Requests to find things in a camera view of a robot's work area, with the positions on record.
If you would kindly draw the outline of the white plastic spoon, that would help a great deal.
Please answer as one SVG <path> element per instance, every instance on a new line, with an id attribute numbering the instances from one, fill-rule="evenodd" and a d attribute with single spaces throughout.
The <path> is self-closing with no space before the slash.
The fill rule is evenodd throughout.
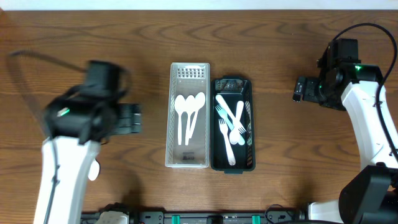
<path id="1" fill-rule="evenodd" d="M 194 102 L 194 117 L 193 117 L 193 121 L 192 124 L 190 126 L 190 133 L 188 135 L 189 138 L 192 138 L 193 136 L 193 132 L 195 130 L 195 125 L 196 125 L 196 121 L 197 121 L 197 116 L 198 116 L 198 112 L 200 110 L 200 108 L 202 108 L 205 105 L 205 101 L 206 101 L 206 96 L 204 94 L 204 92 L 199 92 L 196 97 L 195 97 L 195 102 Z"/>
<path id="2" fill-rule="evenodd" d="M 175 99 L 175 110 L 178 114 L 178 144 L 182 144 L 182 114 L 185 112 L 185 98 L 183 95 L 178 95 Z"/>
<path id="3" fill-rule="evenodd" d="M 185 145 L 187 146 L 189 144 L 189 139 L 190 139 L 190 125 L 191 125 L 191 115 L 193 113 L 194 109 L 194 102 L 195 102 L 195 97 L 193 95 L 189 95 L 186 99 L 186 107 L 185 111 L 187 113 L 187 125 L 186 125 L 186 131 L 185 131 Z"/>
<path id="4" fill-rule="evenodd" d="M 97 179 L 97 177 L 100 174 L 100 164 L 99 162 L 95 159 L 91 165 L 90 165 L 90 169 L 88 171 L 88 179 L 90 181 L 94 181 Z"/>

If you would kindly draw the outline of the black perforated plastic basket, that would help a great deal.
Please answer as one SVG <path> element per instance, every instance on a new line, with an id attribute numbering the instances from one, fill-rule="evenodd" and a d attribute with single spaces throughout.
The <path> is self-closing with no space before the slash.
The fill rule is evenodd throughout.
<path id="1" fill-rule="evenodd" d="M 211 167 L 226 174 L 254 170 L 252 84 L 237 76 L 211 83 Z"/>

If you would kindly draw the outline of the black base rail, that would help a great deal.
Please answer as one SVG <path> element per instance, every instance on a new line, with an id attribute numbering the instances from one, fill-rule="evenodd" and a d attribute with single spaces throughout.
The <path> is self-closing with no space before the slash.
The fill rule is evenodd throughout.
<path id="1" fill-rule="evenodd" d="M 130 224 L 266 224 L 292 222 L 306 219 L 306 214 L 294 208 L 284 208 L 281 205 L 271 205 L 260 212 L 215 212 L 215 213 L 188 213 L 167 212 L 165 210 L 134 210 L 121 203 L 108 204 L 97 212 L 84 212 L 81 223 L 96 223 L 103 212 L 123 212 L 128 215 Z"/>

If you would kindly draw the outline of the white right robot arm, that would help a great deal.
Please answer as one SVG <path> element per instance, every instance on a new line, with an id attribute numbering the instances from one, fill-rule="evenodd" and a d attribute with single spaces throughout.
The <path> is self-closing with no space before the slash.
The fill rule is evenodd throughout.
<path id="1" fill-rule="evenodd" d="M 337 200 L 313 202 L 308 219 L 320 223 L 397 223 L 397 130 L 379 67 L 341 63 L 318 78 L 299 77 L 293 99 L 349 114 L 361 168 Z"/>

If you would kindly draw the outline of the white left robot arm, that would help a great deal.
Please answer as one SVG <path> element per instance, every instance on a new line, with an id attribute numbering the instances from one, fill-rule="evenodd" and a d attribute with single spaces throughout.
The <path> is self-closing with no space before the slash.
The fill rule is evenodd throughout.
<path id="1" fill-rule="evenodd" d="M 42 176 L 34 223 L 79 223 L 88 181 L 100 172 L 102 140 L 138 133 L 138 104 L 56 99 L 44 111 Z"/>

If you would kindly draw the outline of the clear perforated plastic basket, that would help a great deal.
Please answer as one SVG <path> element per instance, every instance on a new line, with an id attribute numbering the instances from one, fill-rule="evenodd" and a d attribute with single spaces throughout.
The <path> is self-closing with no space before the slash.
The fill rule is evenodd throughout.
<path id="1" fill-rule="evenodd" d="M 195 130 L 185 145 L 187 113 L 182 114 L 182 144 L 178 144 L 178 114 L 175 99 L 204 92 L 205 105 L 200 108 Z M 210 64 L 173 62 L 170 66 L 169 105 L 165 165 L 171 168 L 206 168 L 210 153 Z"/>

